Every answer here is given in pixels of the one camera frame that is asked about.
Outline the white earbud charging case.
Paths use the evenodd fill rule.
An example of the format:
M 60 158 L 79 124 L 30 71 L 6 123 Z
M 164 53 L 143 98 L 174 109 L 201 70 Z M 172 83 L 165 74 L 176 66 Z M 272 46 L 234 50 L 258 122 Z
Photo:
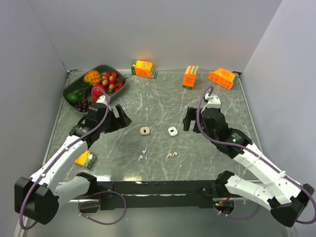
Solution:
M 175 137 L 178 135 L 178 131 L 174 126 L 168 128 L 168 133 L 171 137 Z

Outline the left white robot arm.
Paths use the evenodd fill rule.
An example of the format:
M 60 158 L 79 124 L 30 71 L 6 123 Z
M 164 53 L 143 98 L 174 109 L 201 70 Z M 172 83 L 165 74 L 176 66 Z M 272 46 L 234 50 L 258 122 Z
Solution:
M 81 172 L 71 181 L 59 184 L 73 163 L 92 144 L 101 133 L 110 133 L 131 124 L 121 105 L 115 106 L 118 116 L 104 103 L 95 103 L 72 128 L 64 144 L 55 155 L 29 178 L 20 177 L 14 185 L 14 210 L 19 213 L 21 229 L 29 230 L 24 225 L 24 217 L 35 224 L 48 224 L 58 209 L 68 201 L 84 196 L 93 198 L 98 191 L 97 178 Z

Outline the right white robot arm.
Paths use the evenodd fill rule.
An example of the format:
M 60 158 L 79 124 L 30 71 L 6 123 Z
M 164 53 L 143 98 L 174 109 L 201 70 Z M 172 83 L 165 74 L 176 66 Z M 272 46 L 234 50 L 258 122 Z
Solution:
M 204 110 L 189 107 L 183 119 L 184 131 L 195 122 L 194 132 L 201 133 L 222 153 L 241 164 L 261 181 L 260 185 L 244 180 L 230 171 L 218 175 L 216 193 L 249 199 L 269 210 L 282 225 L 292 227 L 299 220 L 315 190 L 309 184 L 300 184 L 280 170 L 242 131 L 228 126 L 219 108 Z

